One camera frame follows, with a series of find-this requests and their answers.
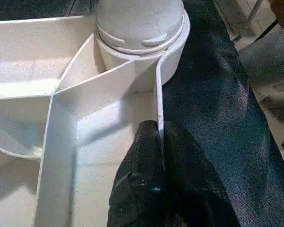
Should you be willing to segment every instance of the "white plastic divider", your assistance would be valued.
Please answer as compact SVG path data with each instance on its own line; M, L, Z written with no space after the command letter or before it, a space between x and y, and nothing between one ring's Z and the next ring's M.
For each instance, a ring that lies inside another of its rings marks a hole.
M115 172L138 125L162 111L154 106L155 75L151 88L137 92L135 71L128 61L53 96L36 227L106 225Z
M106 68L95 39L95 33L93 33L72 58L61 77L56 91L66 89L105 71Z
M95 15L0 21L0 99L50 96Z
M40 158L48 105L48 97L0 100L0 151Z

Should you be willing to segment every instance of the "gloved hand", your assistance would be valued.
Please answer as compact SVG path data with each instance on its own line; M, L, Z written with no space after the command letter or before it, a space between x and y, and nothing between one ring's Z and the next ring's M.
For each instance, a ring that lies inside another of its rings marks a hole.
M165 163L174 205L189 227L239 227L214 166L188 131L165 122Z
M108 227L165 227L171 212L188 227L239 227L213 165L186 130L165 123L165 165L157 123L139 125L115 177Z
M157 123L139 125L109 199L108 227L163 227L166 181Z

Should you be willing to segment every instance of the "white cylindrical cap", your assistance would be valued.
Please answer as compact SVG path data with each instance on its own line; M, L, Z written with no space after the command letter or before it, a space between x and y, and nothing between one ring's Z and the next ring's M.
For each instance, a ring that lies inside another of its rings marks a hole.
M146 54L178 38L183 15L182 0L99 0L98 31L118 51Z

